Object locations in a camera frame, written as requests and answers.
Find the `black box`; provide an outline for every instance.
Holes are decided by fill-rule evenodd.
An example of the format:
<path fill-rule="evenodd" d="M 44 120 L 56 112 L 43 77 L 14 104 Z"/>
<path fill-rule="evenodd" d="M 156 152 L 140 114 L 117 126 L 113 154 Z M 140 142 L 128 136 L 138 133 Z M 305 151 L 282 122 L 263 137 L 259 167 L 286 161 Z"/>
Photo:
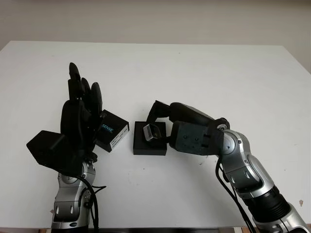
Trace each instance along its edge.
<path fill-rule="evenodd" d="M 165 122 L 153 123 L 159 127 L 161 135 L 166 136 Z M 160 140 L 147 142 L 142 128 L 147 123 L 144 121 L 136 121 L 134 129 L 133 153 L 136 155 L 165 155 L 167 143 Z"/>
<path fill-rule="evenodd" d="M 104 150 L 111 152 L 112 149 L 121 141 L 129 132 L 129 124 L 126 120 L 103 110 L 106 114 L 101 129 L 96 136 L 96 145 Z"/>

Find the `white wall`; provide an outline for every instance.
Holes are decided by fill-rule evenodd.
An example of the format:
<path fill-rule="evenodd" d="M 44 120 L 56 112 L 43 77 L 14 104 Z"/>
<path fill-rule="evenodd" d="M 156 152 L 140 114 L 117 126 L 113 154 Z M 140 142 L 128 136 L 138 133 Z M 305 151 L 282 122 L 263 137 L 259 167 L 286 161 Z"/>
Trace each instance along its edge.
<path fill-rule="evenodd" d="M 311 1 L 2 0 L 10 40 L 283 45 L 311 71 Z"/>

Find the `black square block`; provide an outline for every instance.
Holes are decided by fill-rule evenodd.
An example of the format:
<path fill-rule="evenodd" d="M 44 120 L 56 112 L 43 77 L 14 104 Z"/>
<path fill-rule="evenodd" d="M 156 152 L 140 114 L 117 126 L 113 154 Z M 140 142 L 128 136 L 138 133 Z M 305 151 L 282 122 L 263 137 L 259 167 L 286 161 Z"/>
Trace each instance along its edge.
<path fill-rule="evenodd" d="M 153 123 L 159 127 L 161 135 L 166 137 L 165 122 Z M 167 143 L 161 140 L 147 142 L 143 133 L 143 127 L 146 126 L 145 121 L 136 121 L 134 129 L 133 153 L 135 155 L 165 155 Z"/>

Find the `white tabletop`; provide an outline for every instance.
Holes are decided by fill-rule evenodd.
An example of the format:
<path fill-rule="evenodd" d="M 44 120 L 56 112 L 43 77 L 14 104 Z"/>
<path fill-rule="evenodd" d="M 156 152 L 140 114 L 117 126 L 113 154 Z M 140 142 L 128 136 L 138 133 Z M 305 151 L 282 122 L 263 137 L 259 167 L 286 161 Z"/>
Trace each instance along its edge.
<path fill-rule="evenodd" d="M 59 132 L 70 62 L 100 84 L 104 109 L 130 122 L 111 153 L 95 148 L 94 184 L 108 186 L 97 195 L 100 227 L 244 225 L 215 178 L 215 156 L 170 147 L 166 156 L 133 155 L 134 122 L 155 100 L 228 119 L 311 222 L 311 75 L 283 47 L 10 42 L 0 52 L 0 227 L 51 225 L 57 173 L 26 143 L 40 130 Z"/>

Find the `robotic arm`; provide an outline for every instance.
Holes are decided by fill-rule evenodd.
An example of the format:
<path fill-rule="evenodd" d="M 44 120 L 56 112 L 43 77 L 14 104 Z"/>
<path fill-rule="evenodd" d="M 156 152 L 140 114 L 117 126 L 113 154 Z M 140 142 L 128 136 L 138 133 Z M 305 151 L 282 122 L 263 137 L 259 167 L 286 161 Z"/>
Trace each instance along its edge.
<path fill-rule="evenodd" d="M 98 232 L 98 208 L 94 188 L 93 153 L 96 135 L 105 114 L 98 83 L 90 88 L 74 63 L 69 65 L 69 100 L 61 117 L 61 133 L 41 131 L 27 147 L 37 162 L 58 171 L 59 190 L 54 201 L 52 232 L 88 231 L 90 212 L 94 232 Z"/>
<path fill-rule="evenodd" d="M 153 123 L 158 117 L 169 117 L 173 122 L 171 136 L 160 135 Z M 230 130 L 224 118 L 214 120 L 210 116 L 181 103 L 170 106 L 155 101 L 143 129 L 145 139 L 165 140 L 177 151 L 198 155 L 217 155 L 216 176 L 221 181 L 218 169 L 223 166 L 224 179 L 230 182 L 235 192 L 248 206 L 254 223 L 261 232 L 311 233 L 297 210 L 279 193 L 273 180 L 259 160 L 251 154 L 247 138 Z M 242 207 L 243 218 L 248 219 Z M 254 228 L 245 220 L 251 232 Z"/>

